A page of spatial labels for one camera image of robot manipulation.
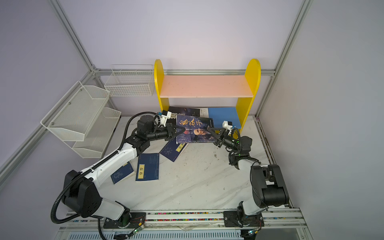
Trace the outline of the navy bagua book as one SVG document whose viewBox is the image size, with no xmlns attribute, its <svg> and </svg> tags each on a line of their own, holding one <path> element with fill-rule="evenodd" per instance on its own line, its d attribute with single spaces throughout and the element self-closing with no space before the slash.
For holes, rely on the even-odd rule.
<svg viewBox="0 0 384 240">
<path fill-rule="evenodd" d="M 177 139 L 172 139 L 162 148 L 160 155 L 175 162 L 186 146 L 186 143 L 177 143 Z"/>
</svg>

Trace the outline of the black wolf book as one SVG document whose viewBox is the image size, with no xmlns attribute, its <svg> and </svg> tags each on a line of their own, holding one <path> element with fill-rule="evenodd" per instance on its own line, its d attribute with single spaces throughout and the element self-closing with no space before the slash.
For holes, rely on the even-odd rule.
<svg viewBox="0 0 384 240">
<path fill-rule="evenodd" d="M 183 107 L 170 106 L 168 111 L 171 112 L 173 115 L 183 115 L 183 116 L 193 116 L 193 117 L 199 117 L 200 116 L 200 109 L 194 109 L 194 108 L 183 108 Z"/>
</svg>

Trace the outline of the purple illustrated book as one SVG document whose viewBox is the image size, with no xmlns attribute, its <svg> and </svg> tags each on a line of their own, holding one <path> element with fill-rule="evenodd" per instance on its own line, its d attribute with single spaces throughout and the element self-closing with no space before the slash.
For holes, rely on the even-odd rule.
<svg viewBox="0 0 384 240">
<path fill-rule="evenodd" d="M 176 137 L 178 144 L 213 143 L 215 137 L 208 131 L 214 127 L 212 118 L 177 115 L 176 124 L 185 131 Z"/>
</svg>

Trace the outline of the white book brown bars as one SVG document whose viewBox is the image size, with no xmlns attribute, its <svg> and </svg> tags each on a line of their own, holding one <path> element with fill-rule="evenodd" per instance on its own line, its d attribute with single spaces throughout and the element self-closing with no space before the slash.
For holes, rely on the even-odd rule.
<svg viewBox="0 0 384 240">
<path fill-rule="evenodd" d="M 208 108 L 200 108 L 200 117 L 208 118 L 209 117 L 209 109 Z"/>
</svg>

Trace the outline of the navy book yellow label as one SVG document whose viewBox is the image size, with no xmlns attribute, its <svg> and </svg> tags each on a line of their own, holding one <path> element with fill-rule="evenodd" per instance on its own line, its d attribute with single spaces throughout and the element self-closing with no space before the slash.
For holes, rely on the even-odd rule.
<svg viewBox="0 0 384 240">
<path fill-rule="evenodd" d="M 136 182 L 158 180 L 159 166 L 160 155 L 158 153 L 141 154 L 138 159 Z"/>
</svg>

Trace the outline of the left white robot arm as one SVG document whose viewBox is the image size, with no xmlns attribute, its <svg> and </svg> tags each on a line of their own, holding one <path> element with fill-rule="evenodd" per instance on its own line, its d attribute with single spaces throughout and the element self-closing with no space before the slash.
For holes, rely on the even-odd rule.
<svg viewBox="0 0 384 240">
<path fill-rule="evenodd" d="M 128 136 L 125 128 L 119 147 L 94 165 L 65 176 L 63 190 L 59 193 L 51 210 L 55 224 L 66 223 L 77 217 L 106 218 L 125 223 L 131 218 L 130 209 L 123 204 L 102 197 L 99 188 L 124 164 L 142 154 L 152 141 L 169 141 L 186 129 L 168 122 L 152 112 L 137 114 L 136 128 Z"/>
</svg>

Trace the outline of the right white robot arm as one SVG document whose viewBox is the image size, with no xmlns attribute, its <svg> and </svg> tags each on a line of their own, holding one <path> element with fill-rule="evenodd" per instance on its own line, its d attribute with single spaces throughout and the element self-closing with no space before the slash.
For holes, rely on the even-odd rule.
<svg viewBox="0 0 384 240">
<path fill-rule="evenodd" d="M 290 201 L 281 168 L 278 165 L 262 165 L 258 159 L 251 157 L 253 140 L 241 136 L 237 128 L 208 127 L 208 132 L 216 139 L 215 146 L 225 146 L 229 150 L 229 164 L 250 175 L 252 198 L 239 203 L 232 223 L 239 227 L 262 226 L 263 211 L 285 206 Z"/>
</svg>

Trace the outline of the navy book under left arm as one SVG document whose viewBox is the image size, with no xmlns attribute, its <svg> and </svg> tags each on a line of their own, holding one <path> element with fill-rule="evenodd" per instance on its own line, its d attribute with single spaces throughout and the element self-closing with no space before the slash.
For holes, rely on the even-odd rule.
<svg viewBox="0 0 384 240">
<path fill-rule="evenodd" d="M 134 171 L 131 163 L 127 162 L 125 165 L 120 167 L 118 170 L 116 170 L 111 175 L 111 179 L 112 179 L 113 184 L 115 185 L 118 182 L 120 182 L 121 180 L 123 180 L 124 178 L 127 178 L 127 177 L 131 176 L 134 173 L 135 173 L 135 171 Z"/>
</svg>

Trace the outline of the yellow pink blue bookshelf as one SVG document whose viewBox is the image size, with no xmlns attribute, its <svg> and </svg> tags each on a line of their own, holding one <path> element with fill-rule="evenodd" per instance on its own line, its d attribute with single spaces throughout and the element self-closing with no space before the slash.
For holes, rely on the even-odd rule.
<svg viewBox="0 0 384 240">
<path fill-rule="evenodd" d="M 169 99 L 237 98 L 235 107 L 215 107 L 223 121 L 240 124 L 241 132 L 250 114 L 261 83 L 261 64 L 250 60 L 244 75 L 165 75 L 161 60 L 155 60 L 154 82 L 161 111 L 167 111 Z"/>
</svg>

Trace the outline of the white mesh two-tier rack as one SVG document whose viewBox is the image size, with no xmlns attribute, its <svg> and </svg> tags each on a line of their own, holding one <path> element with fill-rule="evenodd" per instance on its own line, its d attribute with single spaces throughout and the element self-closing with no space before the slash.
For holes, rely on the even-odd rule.
<svg viewBox="0 0 384 240">
<path fill-rule="evenodd" d="M 41 120 L 41 125 L 83 159 L 103 157 L 121 118 L 107 107 L 111 93 L 75 83 Z"/>
</svg>

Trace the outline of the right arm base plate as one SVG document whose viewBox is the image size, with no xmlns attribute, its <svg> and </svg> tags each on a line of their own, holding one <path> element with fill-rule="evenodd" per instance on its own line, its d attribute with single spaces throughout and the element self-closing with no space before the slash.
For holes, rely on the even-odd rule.
<svg viewBox="0 0 384 240">
<path fill-rule="evenodd" d="M 225 227 L 263 227 L 264 219 L 262 213 L 248 216 L 238 211 L 224 211 L 224 224 Z"/>
</svg>

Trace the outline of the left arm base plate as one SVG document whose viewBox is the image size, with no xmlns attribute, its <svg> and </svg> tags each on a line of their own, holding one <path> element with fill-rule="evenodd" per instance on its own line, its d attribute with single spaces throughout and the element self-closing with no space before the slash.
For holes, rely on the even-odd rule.
<svg viewBox="0 0 384 240">
<path fill-rule="evenodd" d="M 130 212 L 123 215 L 118 220 L 106 219 L 104 229 L 136 229 L 143 225 L 146 221 L 147 213 L 145 212 Z"/>
</svg>

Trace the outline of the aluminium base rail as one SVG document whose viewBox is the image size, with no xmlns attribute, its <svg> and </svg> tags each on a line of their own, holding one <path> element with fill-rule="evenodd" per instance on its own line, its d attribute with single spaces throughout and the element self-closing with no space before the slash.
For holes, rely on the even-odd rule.
<svg viewBox="0 0 384 240">
<path fill-rule="evenodd" d="M 133 211 L 120 229 L 111 220 L 75 219 L 58 230 L 56 240 L 311 240 L 300 209 L 269 209 L 249 224 L 233 210 Z"/>
</svg>

